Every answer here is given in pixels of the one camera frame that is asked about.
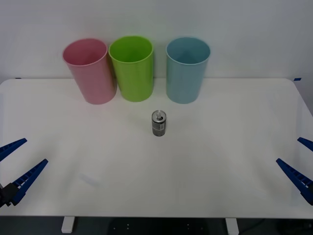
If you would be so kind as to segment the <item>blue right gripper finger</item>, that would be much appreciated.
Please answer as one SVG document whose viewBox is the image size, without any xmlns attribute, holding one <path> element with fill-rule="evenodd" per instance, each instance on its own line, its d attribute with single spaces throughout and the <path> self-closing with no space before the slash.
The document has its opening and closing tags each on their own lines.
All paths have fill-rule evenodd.
<svg viewBox="0 0 313 235">
<path fill-rule="evenodd" d="M 305 138 L 302 138 L 302 137 L 299 137 L 297 139 L 297 141 L 300 142 L 301 144 L 303 144 L 309 150 L 313 151 L 313 142 L 312 141 L 305 139 Z"/>
<path fill-rule="evenodd" d="M 310 204 L 313 204 L 313 181 L 301 174 L 299 171 L 278 158 L 276 160 L 282 171 L 300 191 L 302 197 Z"/>
</svg>

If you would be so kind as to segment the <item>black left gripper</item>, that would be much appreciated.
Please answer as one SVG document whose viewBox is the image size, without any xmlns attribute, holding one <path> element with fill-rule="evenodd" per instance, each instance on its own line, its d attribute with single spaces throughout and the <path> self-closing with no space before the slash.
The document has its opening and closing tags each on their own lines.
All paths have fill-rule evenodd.
<svg viewBox="0 0 313 235">
<path fill-rule="evenodd" d="M 27 139 L 23 138 L 0 147 L 0 161 L 8 157 L 12 152 L 26 142 Z M 3 205 L 10 206 L 11 204 L 16 206 L 26 195 L 27 190 L 31 187 L 47 164 L 48 160 L 43 159 L 40 163 L 16 179 L 14 182 L 9 183 L 5 187 L 0 185 L 0 207 Z"/>
</svg>

